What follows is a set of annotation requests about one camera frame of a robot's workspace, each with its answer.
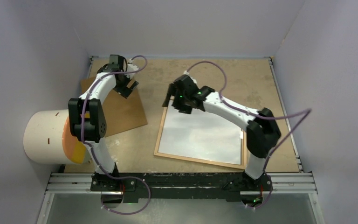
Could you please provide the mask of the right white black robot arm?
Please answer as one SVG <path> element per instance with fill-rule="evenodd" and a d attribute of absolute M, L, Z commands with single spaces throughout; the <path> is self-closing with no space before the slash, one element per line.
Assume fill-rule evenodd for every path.
<path fill-rule="evenodd" d="M 240 105 L 209 86 L 198 87 L 195 79 L 187 74 L 168 85 L 162 106 L 169 105 L 184 114 L 198 109 L 218 115 L 245 131 L 250 157 L 244 170 L 243 184 L 249 190 L 260 186 L 268 155 L 282 136 L 270 109 L 257 110 Z"/>

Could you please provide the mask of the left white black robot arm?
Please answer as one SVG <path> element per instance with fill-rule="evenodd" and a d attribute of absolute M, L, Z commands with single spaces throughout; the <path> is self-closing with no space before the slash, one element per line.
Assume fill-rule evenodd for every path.
<path fill-rule="evenodd" d="M 117 166 L 109 156 L 104 138 L 107 122 L 103 102 L 111 90 L 128 98 L 138 85 L 133 78 L 141 70 L 133 64 L 133 59 L 110 55 L 109 62 L 97 71 L 95 80 L 85 93 L 68 101 L 70 133 L 88 150 L 96 167 L 95 173 L 105 175 L 102 185 L 109 191 L 119 188 L 120 178 L 114 173 Z"/>

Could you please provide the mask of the brown backing board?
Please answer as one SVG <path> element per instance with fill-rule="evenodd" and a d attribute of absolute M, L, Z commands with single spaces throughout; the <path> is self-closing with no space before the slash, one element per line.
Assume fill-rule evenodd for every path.
<path fill-rule="evenodd" d="M 91 109 L 86 107 L 85 125 L 89 125 L 89 118 L 97 120 L 98 128 L 105 132 L 107 138 L 148 124 L 137 88 L 124 98 L 110 86 L 101 87 L 101 84 L 93 89 L 92 94 L 99 93 L 102 105 Z"/>

